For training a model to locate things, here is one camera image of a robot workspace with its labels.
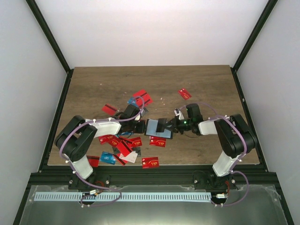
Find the white card front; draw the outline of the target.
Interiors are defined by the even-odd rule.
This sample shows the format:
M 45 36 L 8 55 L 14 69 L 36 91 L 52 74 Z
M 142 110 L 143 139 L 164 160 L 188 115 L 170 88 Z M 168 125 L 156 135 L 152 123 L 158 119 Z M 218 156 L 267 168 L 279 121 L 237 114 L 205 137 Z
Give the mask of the white card front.
M 130 163 L 135 163 L 137 156 L 138 156 L 138 154 L 135 151 L 132 151 L 127 156 L 124 156 L 123 154 L 120 154 L 119 158 L 121 160 L 125 160 L 125 161 L 130 162 Z

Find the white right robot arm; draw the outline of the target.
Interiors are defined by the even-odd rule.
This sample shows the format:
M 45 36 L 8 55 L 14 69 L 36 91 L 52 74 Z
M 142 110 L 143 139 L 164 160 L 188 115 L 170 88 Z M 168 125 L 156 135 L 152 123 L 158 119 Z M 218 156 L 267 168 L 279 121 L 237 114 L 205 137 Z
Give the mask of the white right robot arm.
M 222 153 L 213 164 L 214 171 L 208 177 L 209 185 L 218 189 L 225 183 L 225 177 L 233 173 L 235 165 L 257 146 L 257 137 L 249 128 L 240 114 L 203 119 L 198 103 L 183 106 L 187 111 L 187 119 L 184 118 L 181 108 L 174 110 L 174 118 L 170 121 L 159 119 L 157 132 L 169 130 L 172 133 L 184 134 L 191 131 L 197 136 L 217 135 L 222 147 Z

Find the black frame post right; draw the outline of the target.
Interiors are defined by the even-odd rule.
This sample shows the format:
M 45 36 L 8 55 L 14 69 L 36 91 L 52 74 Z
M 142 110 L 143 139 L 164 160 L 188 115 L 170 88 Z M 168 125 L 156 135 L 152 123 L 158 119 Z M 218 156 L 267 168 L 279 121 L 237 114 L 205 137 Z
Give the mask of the black frame post right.
M 271 12 L 273 11 L 274 7 L 276 6 L 278 0 L 268 0 L 267 4 L 265 5 L 263 11 L 261 12 L 254 28 L 252 29 L 242 51 L 240 52 L 234 66 L 231 68 L 232 72 L 237 72 L 241 67 L 243 61 L 245 60 L 246 56 L 248 55 L 251 47 L 253 46 L 254 42 L 256 41 L 258 35 L 260 34 L 262 28 L 264 27 L 265 23 L 267 22 Z

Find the black frame post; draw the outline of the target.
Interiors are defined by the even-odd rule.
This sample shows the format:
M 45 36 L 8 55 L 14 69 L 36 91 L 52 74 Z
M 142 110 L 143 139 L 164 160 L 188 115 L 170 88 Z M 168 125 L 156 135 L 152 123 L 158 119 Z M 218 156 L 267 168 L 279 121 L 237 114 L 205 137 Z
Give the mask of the black frame post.
M 253 46 L 254 42 L 256 41 L 258 35 L 260 34 L 262 28 L 264 27 L 265 23 L 267 22 L 271 12 L 273 11 L 274 7 L 276 6 L 278 0 L 268 0 L 267 4 L 265 5 L 263 11 L 261 12 L 254 28 L 252 29 L 242 51 L 240 52 L 234 66 L 231 68 L 232 72 L 237 72 L 241 67 L 243 61 L 245 60 L 246 56 L 248 55 L 251 47 Z
M 38 7 L 38 4 L 35 0 L 26 0 L 27 5 L 29 6 L 31 12 L 33 13 L 36 21 L 38 22 L 41 30 L 43 31 L 46 39 L 48 40 L 50 46 L 52 47 L 56 57 L 58 58 L 60 64 L 62 65 L 64 71 L 68 74 L 71 71 L 69 64 L 67 63 L 51 29 L 49 28 L 41 10 Z

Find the black front frame rail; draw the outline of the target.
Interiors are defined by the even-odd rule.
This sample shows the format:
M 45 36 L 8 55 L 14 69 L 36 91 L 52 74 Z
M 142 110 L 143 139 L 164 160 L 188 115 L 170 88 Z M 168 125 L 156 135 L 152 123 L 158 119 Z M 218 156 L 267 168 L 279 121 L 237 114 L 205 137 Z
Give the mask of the black front frame rail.
M 141 166 L 99 166 L 87 181 L 104 187 L 116 186 L 192 186 L 195 189 L 223 190 L 243 185 L 271 185 L 279 187 L 279 180 L 274 172 L 268 172 L 261 165 L 239 165 L 236 171 L 243 174 L 227 175 L 217 178 L 210 165 L 174 166 L 143 169 Z M 63 185 L 75 190 L 90 190 L 92 187 L 83 183 L 72 174 L 67 166 L 47 166 L 42 171 L 32 173 L 28 187 L 33 185 Z

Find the blue card under red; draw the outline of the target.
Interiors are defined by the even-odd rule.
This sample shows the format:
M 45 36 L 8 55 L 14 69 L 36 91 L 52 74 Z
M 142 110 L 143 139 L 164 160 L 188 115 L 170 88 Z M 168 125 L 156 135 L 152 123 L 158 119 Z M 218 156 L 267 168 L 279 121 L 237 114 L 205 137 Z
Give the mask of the blue card under red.
M 135 98 L 135 97 L 131 97 L 131 98 L 127 101 L 127 103 L 128 103 L 129 105 L 133 105 L 133 106 L 139 108 L 139 105 L 137 104 L 137 98 Z

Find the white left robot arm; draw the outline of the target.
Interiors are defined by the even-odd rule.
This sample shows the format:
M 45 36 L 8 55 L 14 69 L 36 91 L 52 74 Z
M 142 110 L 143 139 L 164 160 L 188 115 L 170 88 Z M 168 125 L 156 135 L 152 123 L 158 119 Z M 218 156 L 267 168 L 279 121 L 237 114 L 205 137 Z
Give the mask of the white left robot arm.
M 134 105 L 128 105 L 120 115 L 106 119 L 90 120 L 76 115 L 57 135 L 54 144 L 59 149 L 60 156 L 66 159 L 73 171 L 80 176 L 79 183 L 83 188 L 91 189 L 96 183 L 86 155 L 93 139 L 133 131 L 141 115 L 142 109 Z

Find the red striped card left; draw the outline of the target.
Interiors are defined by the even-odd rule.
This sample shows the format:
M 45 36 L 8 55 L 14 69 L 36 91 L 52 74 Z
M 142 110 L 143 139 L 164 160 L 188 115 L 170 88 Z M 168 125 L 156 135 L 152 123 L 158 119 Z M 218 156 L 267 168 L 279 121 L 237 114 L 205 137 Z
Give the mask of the red striped card left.
M 102 111 L 107 113 L 108 115 L 115 115 L 117 113 L 117 109 L 111 105 L 108 105 L 108 104 L 105 104 L 103 107 L 102 107 Z

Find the blue card front left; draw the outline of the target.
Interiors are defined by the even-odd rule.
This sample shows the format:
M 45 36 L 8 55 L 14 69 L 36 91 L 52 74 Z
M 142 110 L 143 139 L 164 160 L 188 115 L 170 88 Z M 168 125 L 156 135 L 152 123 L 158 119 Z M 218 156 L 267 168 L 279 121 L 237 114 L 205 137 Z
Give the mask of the blue card front left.
M 101 157 L 100 157 L 100 161 L 103 163 L 110 164 L 110 165 L 115 165 L 116 158 L 114 157 L 114 155 L 112 153 L 103 151 L 101 154 Z

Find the black frame post left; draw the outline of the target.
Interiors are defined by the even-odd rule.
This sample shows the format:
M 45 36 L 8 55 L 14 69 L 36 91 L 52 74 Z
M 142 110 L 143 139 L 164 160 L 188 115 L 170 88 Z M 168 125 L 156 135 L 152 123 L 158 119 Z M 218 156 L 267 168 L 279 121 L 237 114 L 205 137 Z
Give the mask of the black frame post left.
M 48 40 L 50 46 L 52 47 L 56 57 L 58 58 L 60 64 L 62 65 L 64 71 L 68 74 L 71 71 L 69 64 L 67 63 L 51 29 L 49 28 L 41 10 L 38 7 L 38 4 L 35 0 L 26 0 L 27 5 L 29 6 L 31 12 L 33 13 L 36 21 L 38 22 L 41 30 L 43 31 L 46 39 Z

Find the red striped card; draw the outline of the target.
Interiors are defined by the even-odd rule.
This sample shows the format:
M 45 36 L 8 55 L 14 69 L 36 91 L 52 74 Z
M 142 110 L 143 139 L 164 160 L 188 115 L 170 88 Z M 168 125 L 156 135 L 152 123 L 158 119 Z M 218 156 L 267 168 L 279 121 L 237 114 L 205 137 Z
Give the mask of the red striped card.
M 108 104 L 105 104 L 103 107 L 102 107 L 102 111 L 107 113 L 108 115 L 115 115 L 117 113 L 117 109 L 111 105 L 108 105 Z
M 148 106 L 153 102 L 152 98 L 150 97 L 149 94 L 144 94 L 140 96 L 141 98 L 138 98 L 136 100 L 136 104 L 141 108 L 144 102 L 144 107 Z
M 135 99 L 141 99 L 141 98 L 147 98 L 147 95 L 148 95 L 147 91 L 145 89 L 142 89 L 136 92 L 135 94 L 133 94 L 133 97 Z

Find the red striped card top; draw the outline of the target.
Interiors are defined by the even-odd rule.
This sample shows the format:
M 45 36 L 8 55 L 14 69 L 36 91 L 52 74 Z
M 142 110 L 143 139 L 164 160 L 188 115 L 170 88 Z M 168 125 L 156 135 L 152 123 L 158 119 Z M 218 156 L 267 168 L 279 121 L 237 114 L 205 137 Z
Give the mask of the red striped card top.
M 147 95 L 148 95 L 147 91 L 145 89 L 142 89 L 136 92 L 135 94 L 133 94 L 133 97 L 135 99 L 141 99 L 141 98 L 147 98 Z

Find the red VIP card front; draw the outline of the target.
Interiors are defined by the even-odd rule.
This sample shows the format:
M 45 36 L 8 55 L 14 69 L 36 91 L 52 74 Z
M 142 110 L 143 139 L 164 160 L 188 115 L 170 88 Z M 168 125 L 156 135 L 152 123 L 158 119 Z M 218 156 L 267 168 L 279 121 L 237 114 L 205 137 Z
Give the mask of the red VIP card front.
M 159 167 L 159 159 L 158 157 L 144 157 L 142 158 L 142 168 L 158 168 Z

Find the black card holder wallet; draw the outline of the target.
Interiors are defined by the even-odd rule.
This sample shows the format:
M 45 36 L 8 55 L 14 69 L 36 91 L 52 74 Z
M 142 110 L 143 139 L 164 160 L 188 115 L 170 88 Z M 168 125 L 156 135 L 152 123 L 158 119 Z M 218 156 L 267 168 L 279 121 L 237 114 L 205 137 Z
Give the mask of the black card holder wallet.
M 165 127 L 166 123 L 166 118 L 160 118 L 158 120 L 147 119 L 144 135 L 172 139 L 173 132 L 167 129 L 170 128 L 170 126 Z

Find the black card carried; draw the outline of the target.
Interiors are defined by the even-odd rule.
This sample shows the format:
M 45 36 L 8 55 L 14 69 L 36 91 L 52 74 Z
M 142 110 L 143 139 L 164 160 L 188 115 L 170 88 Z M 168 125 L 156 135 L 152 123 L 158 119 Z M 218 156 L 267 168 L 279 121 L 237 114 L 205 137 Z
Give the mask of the black card carried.
M 156 128 L 157 133 L 163 133 L 164 132 L 166 122 L 167 122 L 167 118 L 160 118 L 160 119 L 157 120 L 157 128 Z

